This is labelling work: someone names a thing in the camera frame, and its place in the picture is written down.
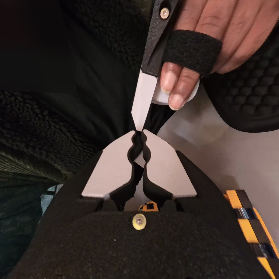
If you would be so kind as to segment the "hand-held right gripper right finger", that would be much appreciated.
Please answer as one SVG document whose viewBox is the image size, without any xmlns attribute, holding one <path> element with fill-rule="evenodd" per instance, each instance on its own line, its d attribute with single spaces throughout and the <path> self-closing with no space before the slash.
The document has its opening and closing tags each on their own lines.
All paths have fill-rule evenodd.
<svg viewBox="0 0 279 279">
<path fill-rule="evenodd" d="M 176 150 L 148 130 L 143 130 L 144 193 L 149 199 L 196 197 L 197 192 Z"/>
</svg>

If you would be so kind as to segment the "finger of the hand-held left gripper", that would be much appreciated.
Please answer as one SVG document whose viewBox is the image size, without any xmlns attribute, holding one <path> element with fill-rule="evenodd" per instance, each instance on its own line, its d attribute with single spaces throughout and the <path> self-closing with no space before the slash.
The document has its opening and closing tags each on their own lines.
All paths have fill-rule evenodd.
<svg viewBox="0 0 279 279">
<path fill-rule="evenodd" d="M 157 78 L 155 76 L 139 73 L 131 110 L 137 131 L 142 131 L 144 127 L 156 85 Z"/>
</svg>

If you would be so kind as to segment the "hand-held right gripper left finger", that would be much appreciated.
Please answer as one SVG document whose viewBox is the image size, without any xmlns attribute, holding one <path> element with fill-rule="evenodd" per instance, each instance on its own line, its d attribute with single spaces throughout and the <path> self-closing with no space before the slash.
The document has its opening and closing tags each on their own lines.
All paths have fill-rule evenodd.
<svg viewBox="0 0 279 279">
<path fill-rule="evenodd" d="M 129 200 L 143 175 L 143 167 L 135 162 L 141 152 L 139 132 L 130 131 L 108 145 L 82 191 L 84 198 Z"/>
</svg>

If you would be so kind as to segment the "yellow lego car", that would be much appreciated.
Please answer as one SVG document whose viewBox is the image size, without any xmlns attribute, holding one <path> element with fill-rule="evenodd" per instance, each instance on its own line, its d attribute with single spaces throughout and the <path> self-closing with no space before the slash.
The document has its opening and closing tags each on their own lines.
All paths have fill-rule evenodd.
<svg viewBox="0 0 279 279">
<path fill-rule="evenodd" d="M 279 253 L 263 219 L 244 190 L 227 190 L 224 197 L 235 210 L 244 238 L 273 279 L 279 278 Z"/>
</svg>

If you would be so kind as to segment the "person's left hand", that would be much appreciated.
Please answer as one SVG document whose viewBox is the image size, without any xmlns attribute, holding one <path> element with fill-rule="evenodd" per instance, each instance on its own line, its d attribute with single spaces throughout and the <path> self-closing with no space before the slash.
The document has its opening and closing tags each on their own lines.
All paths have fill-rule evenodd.
<svg viewBox="0 0 279 279">
<path fill-rule="evenodd" d="M 266 41 L 279 17 L 278 0 L 183 1 L 174 30 L 191 30 L 222 41 L 211 73 L 230 72 L 247 61 Z M 161 90 L 169 94 L 169 107 L 181 109 L 188 101 L 200 74 L 165 62 Z"/>
</svg>

